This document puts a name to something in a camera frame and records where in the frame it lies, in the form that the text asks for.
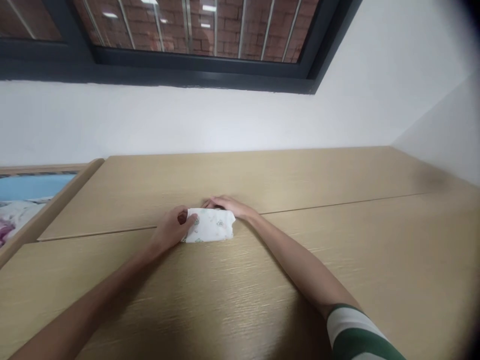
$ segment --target striped sleeve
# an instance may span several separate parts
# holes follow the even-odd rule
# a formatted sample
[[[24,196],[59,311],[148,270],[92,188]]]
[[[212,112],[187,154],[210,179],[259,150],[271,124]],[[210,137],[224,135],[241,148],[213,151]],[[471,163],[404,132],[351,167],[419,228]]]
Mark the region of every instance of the striped sleeve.
[[[335,360],[405,360],[379,328],[353,306],[336,305],[326,328]]]

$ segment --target white wall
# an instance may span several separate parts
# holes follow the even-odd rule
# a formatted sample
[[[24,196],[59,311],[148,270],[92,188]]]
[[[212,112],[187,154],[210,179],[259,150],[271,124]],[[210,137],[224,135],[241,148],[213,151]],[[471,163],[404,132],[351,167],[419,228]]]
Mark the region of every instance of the white wall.
[[[473,70],[436,3],[363,0],[314,96],[0,82],[0,166],[389,145]]]
[[[480,186],[480,70],[418,119],[393,147]]]

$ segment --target dark window frame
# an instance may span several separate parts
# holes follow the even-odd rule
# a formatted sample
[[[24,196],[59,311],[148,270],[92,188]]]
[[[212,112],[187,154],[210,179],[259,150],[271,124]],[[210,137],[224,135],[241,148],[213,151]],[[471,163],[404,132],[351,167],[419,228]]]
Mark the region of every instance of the dark window frame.
[[[0,39],[0,80],[314,94],[362,0],[320,1],[298,62],[94,46],[73,0],[42,0],[64,42]]]

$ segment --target wood grain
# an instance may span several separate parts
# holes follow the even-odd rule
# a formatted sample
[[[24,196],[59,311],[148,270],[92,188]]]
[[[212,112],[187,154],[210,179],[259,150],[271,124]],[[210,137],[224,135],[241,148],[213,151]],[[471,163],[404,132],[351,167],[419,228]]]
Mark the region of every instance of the wood grain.
[[[211,195],[265,214],[418,194],[428,190],[419,176],[426,169],[385,146],[112,156],[40,240],[153,227],[164,211]]]
[[[92,177],[104,163],[103,159],[95,159],[60,190],[31,220],[26,223],[8,242],[0,248],[0,269],[24,244],[37,241],[47,226],[57,217],[75,194]]]
[[[479,211],[458,191],[265,217],[320,258],[407,359],[452,359],[477,300]],[[27,244],[0,271],[6,359],[144,244],[152,229]],[[318,314],[240,221],[232,240],[180,244],[80,359],[306,359]]]

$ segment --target hand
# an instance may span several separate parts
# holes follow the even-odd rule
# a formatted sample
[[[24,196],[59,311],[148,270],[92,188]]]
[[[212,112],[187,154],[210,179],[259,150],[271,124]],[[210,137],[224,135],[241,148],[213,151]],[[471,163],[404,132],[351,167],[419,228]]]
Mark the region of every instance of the hand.
[[[207,200],[202,208],[213,209],[215,206],[220,206],[225,210],[230,210],[236,218],[248,220],[250,217],[257,214],[257,212],[251,207],[241,203],[240,201],[231,198],[230,196],[212,196]]]
[[[177,206],[167,211],[160,219],[150,242],[150,251],[160,256],[168,249],[177,245],[188,233],[195,223],[197,214],[187,218],[188,208],[184,205]]]

